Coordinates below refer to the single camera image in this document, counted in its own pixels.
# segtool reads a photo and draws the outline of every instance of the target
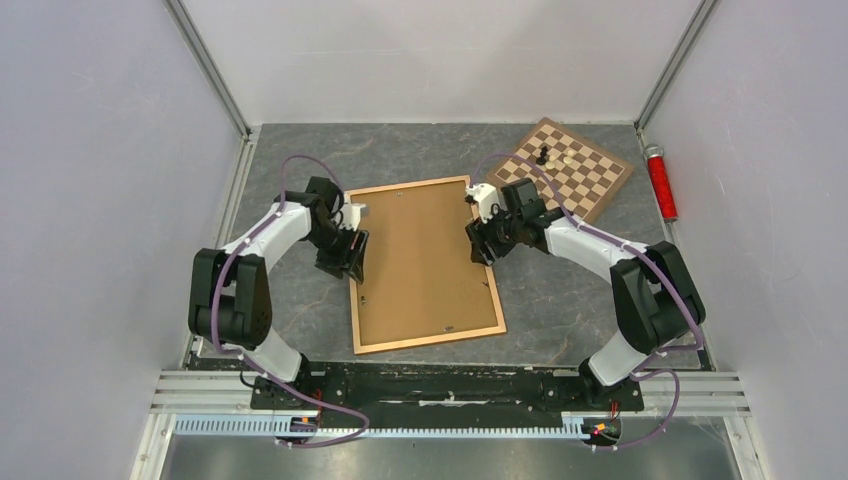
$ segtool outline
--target chess piece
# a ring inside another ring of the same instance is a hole
[[[565,151],[565,164],[571,165],[571,162],[574,161],[575,155],[577,155],[577,150],[574,150],[573,148],[569,148],[568,150],[566,150]]]
[[[547,168],[548,170],[553,170],[553,169],[555,169],[555,168],[556,168],[556,160],[557,160],[557,157],[558,157],[558,156],[559,156],[559,155],[557,155],[557,151],[556,151],[556,150],[554,150],[553,152],[551,152],[551,153],[548,155],[548,161],[547,161],[547,162],[545,162],[545,168]]]
[[[539,158],[536,159],[536,165],[544,165],[548,162],[548,146],[543,145],[539,150]]]

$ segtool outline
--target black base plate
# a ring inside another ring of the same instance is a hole
[[[302,393],[360,411],[372,428],[561,427],[563,411],[608,412],[613,401],[620,411],[645,408],[639,385],[629,380],[590,402],[573,370],[342,362],[312,362],[311,369],[311,391]],[[310,408],[263,378],[255,386],[253,409]],[[446,400],[469,403],[439,404]],[[332,410],[321,414],[324,427],[359,424]]]

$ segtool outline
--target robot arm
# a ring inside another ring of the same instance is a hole
[[[610,283],[619,331],[580,366],[593,394],[614,388],[649,355],[689,331],[683,315],[635,255],[573,226],[560,209],[547,210],[530,179],[501,189],[477,184],[466,190],[466,201],[478,205],[480,217],[466,227],[471,259],[491,265],[522,243],[544,253],[567,258]],[[700,324],[704,306],[677,248],[620,240],[657,264]]]
[[[282,211],[279,206],[280,197],[248,233],[220,250],[202,249],[195,255],[188,324],[193,334],[211,340],[215,285],[227,257],[237,246],[248,243],[224,281],[227,290],[219,302],[219,338],[222,343],[249,351],[267,372],[291,382],[302,370],[303,355],[271,328],[268,272],[295,242],[307,240],[318,249],[316,267],[336,278],[348,275],[362,283],[368,232],[359,230],[359,221],[367,210],[365,205],[351,203],[338,186],[320,177],[312,177],[305,192],[287,191]]]

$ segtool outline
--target white wall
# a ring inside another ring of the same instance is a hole
[[[716,358],[740,372],[774,478],[841,478],[848,398],[848,3],[739,0],[648,129]]]
[[[186,0],[252,124],[632,121],[697,0]]]
[[[0,62],[0,478],[127,478],[238,138],[161,1],[2,2]]]

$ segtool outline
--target purple cable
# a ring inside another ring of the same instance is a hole
[[[477,176],[480,174],[480,169],[483,167],[483,164],[487,163],[489,160],[492,160],[494,158],[512,158],[514,160],[518,160],[522,163],[527,164],[530,167],[530,169],[533,170],[533,172],[536,173],[536,175],[539,178],[541,178],[542,180],[545,181],[546,184],[548,184],[548,188],[550,188],[551,191],[554,192],[554,197],[555,197],[554,200],[557,202],[557,204],[559,205],[559,208],[562,210],[562,213],[565,215],[565,218],[568,220],[569,223],[571,223],[572,226],[577,228],[577,230],[585,230],[587,233],[595,236],[596,238],[599,238],[599,239],[603,240],[606,243],[609,243],[610,245],[612,245],[614,247],[621,248],[621,249],[626,250],[627,252],[635,255],[639,260],[642,261],[642,263],[644,263],[645,265],[648,266],[648,268],[654,273],[654,275],[657,276],[657,278],[660,280],[660,283],[662,283],[663,287],[665,287],[666,291],[668,291],[668,293],[671,295],[671,298],[672,298],[672,300],[674,300],[674,303],[675,303],[675,305],[677,305],[677,308],[680,309],[680,313],[683,314],[683,318],[686,320],[686,324],[689,326],[689,330],[692,332],[692,335],[695,336],[695,343],[690,344],[690,345],[668,346],[668,347],[660,348],[654,354],[648,356],[648,358],[646,358],[636,368],[634,368],[633,372],[630,374],[630,379],[633,380],[634,382],[641,382],[643,380],[653,378],[653,377],[655,377],[655,376],[657,376],[661,373],[668,373],[674,378],[674,385],[675,385],[674,400],[672,400],[672,402],[671,402],[671,408],[668,410],[668,414],[663,419],[662,423],[660,423],[660,426],[656,430],[654,430],[653,432],[648,434],[647,436],[640,438],[638,440],[634,440],[632,442],[628,442],[628,443],[625,443],[625,444],[622,444],[622,445],[617,445],[615,447],[600,447],[600,448],[603,449],[603,450],[619,450],[619,449],[622,449],[622,448],[635,447],[637,445],[640,445],[640,444],[654,438],[655,436],[659,435],[661,432],[663,432],[666,429],[666,427],[668,426],[668,423],[671,421],[672,416],[674,416],[674,411],[677,409],[677,403],[680,400],[680,379],[677,377],[677,373],[675,373],[674,370],[671,370],[671,369],[668,369],[668,368],[655,370],[651,373],[648,373],[648,374],[645,374],[645,375],[642,375],[642,376],[637,376],[636,374],[638,372],[642,371],[642,369],[644,369],[652,361],[654,361],[658,354],[667,353],[667,352],[675,352],[675,351],[679,352],[679,351],[698,350],[698,349],[702,348],[704,346],[704,334],[701,332],[701,329],[698,328],[698,324],[695,322],[695,319],[692,317],[692,313],[689,312],[689,309],[686,307],[686,303],[683,302],[683,298],[681,298],[680,293],[677,291],[676,288],[674,288],[674,285],[671,283],[671,280],[668,279],[668,277],[665,275],[665,273],[663,273],[663,271],[660,270],[660,268],[650,258],[648,258],[647,255],[645,255],[644,253],[640,252],[639,250],[631,247],[628,243],[625,243],[625,242],[622,242],[621,240],[618,240],[617,238],[607,234],[603,230],[598,230],[598,229],[596,229],[596,228],[594,228],[594,227],[592,227],[592,226],[590,226],[586,223],[581,223],[581,222],[578,222],[577,220],[575,220],[574,217],[571,215],[571,212],[569,212],[568,209],[565,208],[565,201],[562,198],[562,193],[559,190],[557,190],[556,188],[554,188],[553,185],[551,185],[551,181],[548,178],[547,174],[545,174],[544,170],[539,168],[533,162],[527,160],[526,158],[515,155],[513,153],[502,153],[502,152],[493,153],[493,154],[489,155],[488,157],[484,158],[483,160],[481,160],[480,163],[477,164],[477,168],[475,168],[474,173],[471,174],[472,185],[474,183],[476,183],[475,180],[476,180]]]
[[[335,410],[337,412],[346,413],[348,415],[352,415],[354,417],[358,417],[358,418],[362,419],[362,426],[358,430],[356,430],[353,433],[349,433],[349,434],[347,434],[343,437],[338,437],[338,438],[334,438],[332,440],[327,440],[327,441],[318,442],[318,443],[297,444],[297,443],[289,442],[287,444],[289,446],[289,448],[320,448],[320,447],[330,447],[332,445],[338,445],[340,443],[349,442],[349,441],[353,440],[354,438],[362,435],[363,433],[365,433],[366,430],[368,430],[368,427],[371,426],[371,419],[369,419],[365,414],[357,412],[356,410],[352,410],[350,408],[342,407],[340,405],[333,405],[331,403],[322,402],[321,400],[318,400],[318,399],[309,397],[307,395],[304,395],[304,394],[298,392],[297,389],[295,389],[291,385],[280,380],[276,376],[271,375],[270,373],[266,372],[262,367],[260,367],[256,362],[254,362],[252,359],[250,359],[250,357],[248,357],[247,355],[244,356],[244,363],[246,363],[248,366],[250,366],[250,368],[259,372],[260,375],[267,375],[268,378],[271,379],[272,382],[274,382],[277,385],[279,385],[280,387],[282,387],[283,390],[289,392],[294,397],[297,397],[297,398],[299,398],[299,399],[301,399],[305,402],[309,402],[309,403],[311,403],[313,405],[317,405],[319,407],[324,407],[324,408],[328,408],[330,410]]]
[[[634,382],[641,382],[642,380],[647,380],[649,378],[656,377],[659,374],[668,373],[671,375],[671,378],[674,379],[674,399],[671,401],[671,407],[668,409],[668,413],[662,422],[660,422],[660,426],[656,428],[653,432],[645,435],[644,437],[633,440],[632,442],[622,443],[621,445],[614,445],[609,447],[595,446],[596,449],[604,450],[608,452],[614,452],[616,450],[622,450],[625,448],[637,447],[643,443],[649,442],[654,439],[660,433],[665,432],[665,429],[668,427],[669,422],[671,422],[671,417],[674,416],[675,410],[677,410],[677,402],[680,401],[680,378],[677,376],[677,373],[670,368],[661,368],[659,370],[654,370],[653,372],[646,373],[641,377],[636,377],[633,374],[630,374],[630,378]]]
[[[339,443],[344,443],[344,442],[353,440],[354,438],[358,437],[359,435],[362,435],[366,430],[368,430],[368,427],[371,424],[371,420],[369,420],[369,418],[367,416],[363,415],[362,413],[357,412],[356,410],[351,410],[349,408],[345,408],[345,407],[342,407],[342,406],[339,406],[339,405],[333,405],[331,403],[322,402],[321,400],[317,400],[315,398],[309,397],[307,395],[304,395],[304,394],[298,392],[291,385],[287,384],[286,382],[282,381],[281,379],[277,378],[276,376],[271,375],[270,373],[266,372],[256,362],[254,362],[253,359],[248,357],[246,354],[243,354],[241,352],[241,350],[237,350],[237,349],[234,349],[234,348],[224,348],[221,345],[221,339],[218,335],[218,308],[221,304],[221,293],[224,290],[224,280],[227,278],[227,273],[229,273],[230,267],[232,267],[233,262],[235,261],[236,257],[238,257],[239,253],[244,251],[244,249],[247,248],[248,245],[250,245],[249,242],[252,239],[256,238],[257,235],[259,235],[260,233],[262,233],[263,230],[268,228],[268,225],[270,225],[271,223],[274,222],[274,220],[279,218],[279,217],[277,217],[276,214],[282,213],[283,209],[285,208],[285,206],[286,206],[286,172],[285,172],[285,167],[290,161],[294,160],[295,158],[303,158],[303,159],[306,159],[306,160],[310,160],[312,162],[317,163],[321,167],[323,167],[324,170],[326,170],[327,173],[330,175],[330,177],[333,179],[333,182],[335,182],[336,185],[338,185],[338,187],[341,189],[341,183],[339,182],[339,179],[336,177],[336,174],[333,172],[333,170],[330,169],[329,165],[327,165],[326,163],[324,163],[323,161],[321,161],[321,160],[319,160],[315,157],[310,157],[309,155],[298,154],[298,155],[291,155],[290,157],[288,157],[288,158],[286,158],[285,160],[282,161],[282,163],[280,164],[280,177],[282,179],[281,182],[280,182],[280,205],[277,207],[277,211],[274,212],[275,214],[269,215],[268,218],[266,218],[262,223],[257,225],[256,228],[254,228],[253,230],[251,230],[247,233],[246,240],[239,243],[238,245],[236,245],[236,248],[234,248],[233,252],[230,253],[230,255],[227,257],[227,260],[224,262],[224,265],[221,267],[221,272],[218,274],[218,281],[215,283],[215,291],[212,294],[212,315],[211,315],[212,318],[210,319],[211,320],[210,321],[211,329],[212,329],[212,344],[215,346],[215,350],[217,350],[219,353],[225,353],[225,354],[235,353],[235,354],[243,355],[244,363],[246,363],[248,366],[250,366],[251,368],[253,368],[257,372],[259,372],[260,375],[267,375],[267,377],[269,379],[271,379],[271,381],[273,381],[274,383],[279,385],[283,390],[287,391],[291,395],[293,395],[293,396],[295,396],[295,397],[297,397],[297,398],[299,398],[299,399],[301,399],[305,402],[309,402],[313,405],[328,408],[330,410],[335,410],[337,412],[345,413],[345,414],[352,415],[354,417],[358,417],[358,418],[362,419],[363,426],[359,430],[357,430],[357,431],[355,431],[355,432],[353,432],[349,435],[345,435],[345,436],[339,437],[339,438],[334,438],[332,440],[327,440],[326,442],[307,443],[307,444],[303,444],[303,445],[289,444],[289,446],[291,448],[329,447],[330,445],[338,445]]]

